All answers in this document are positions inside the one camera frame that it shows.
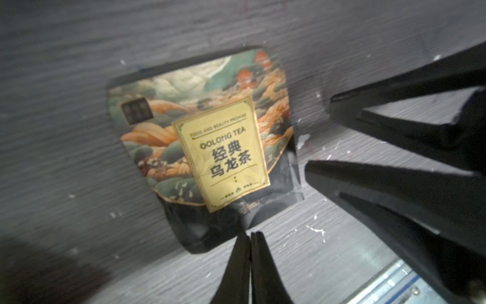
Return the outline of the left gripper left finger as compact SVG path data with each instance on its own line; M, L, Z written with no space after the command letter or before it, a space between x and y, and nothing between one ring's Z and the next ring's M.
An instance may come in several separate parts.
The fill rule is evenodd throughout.
M210 304L249 303L251 244L246 233L235 241L229 262Z

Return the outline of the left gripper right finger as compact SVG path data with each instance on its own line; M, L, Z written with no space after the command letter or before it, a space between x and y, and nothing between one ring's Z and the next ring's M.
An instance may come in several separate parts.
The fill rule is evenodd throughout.
M293 303L262 232L251 233L252 303Z

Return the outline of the yellow oolong tea bag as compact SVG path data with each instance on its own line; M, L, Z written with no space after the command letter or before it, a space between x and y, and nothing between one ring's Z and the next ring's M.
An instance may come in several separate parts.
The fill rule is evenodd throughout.
M247 46L113 79L107 106L180 244L205 253L303 201L286 73Z

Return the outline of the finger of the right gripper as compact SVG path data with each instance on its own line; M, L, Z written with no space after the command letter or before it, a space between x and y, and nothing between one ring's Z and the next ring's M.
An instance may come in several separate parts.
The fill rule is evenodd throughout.
M445 301L485 302L484 177L311 161L305 178Z
M485 44L333 96L336 123L423 157L485 172Z

